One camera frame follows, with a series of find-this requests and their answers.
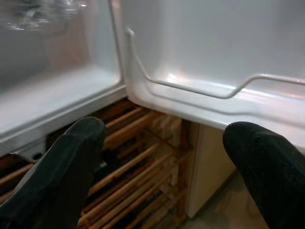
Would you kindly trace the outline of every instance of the wooden wine rack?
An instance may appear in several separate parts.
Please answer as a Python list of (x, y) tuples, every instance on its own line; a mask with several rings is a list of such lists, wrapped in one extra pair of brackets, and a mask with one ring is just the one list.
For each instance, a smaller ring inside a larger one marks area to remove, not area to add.
[[(127, 99), (91, 116), (108, 128), (103, 153), (115, 156), (115, 166), (90, 189), (78, 228), (179, 228), (185, 219), (186, 160), (192, 152), (189, 123)], [(49, 135), (47, 147), (67, 128)], [(0, 159), (0, 204), (31, 166), (12, 155)]]

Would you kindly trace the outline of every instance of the floor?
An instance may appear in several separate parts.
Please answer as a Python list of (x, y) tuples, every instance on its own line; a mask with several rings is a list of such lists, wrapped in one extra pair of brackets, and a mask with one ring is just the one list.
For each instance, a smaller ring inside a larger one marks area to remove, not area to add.
[(262, 215), (237, 174), (219, 196), (182, 229), (268, 229)]

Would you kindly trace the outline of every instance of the white plastic surface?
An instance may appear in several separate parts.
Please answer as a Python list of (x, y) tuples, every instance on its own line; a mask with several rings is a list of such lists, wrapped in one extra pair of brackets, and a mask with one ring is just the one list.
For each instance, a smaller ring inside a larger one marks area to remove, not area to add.
[[(124, 0), (116, 7), (154, 79), (228, 94), (253, 74), (305, 78), (303, 0)], [(221, 129), (254, 122), (305, 149), (305, 86), (258, 80), (231, 99), (211, 98), (148, 82), (125, 41), (134, 102)]]
[(107, 0), (68, 25), (0, 27), (0, 156), (126, 95)]

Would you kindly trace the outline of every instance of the beige cabinet door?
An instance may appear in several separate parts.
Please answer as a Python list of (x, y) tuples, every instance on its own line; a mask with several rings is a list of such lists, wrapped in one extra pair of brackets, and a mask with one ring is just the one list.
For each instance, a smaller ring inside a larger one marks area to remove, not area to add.
[(190, 160), (186, 213), (193, 217), (235, 171), (224, 150), (223, 131), (200, 125), (195, 154)]

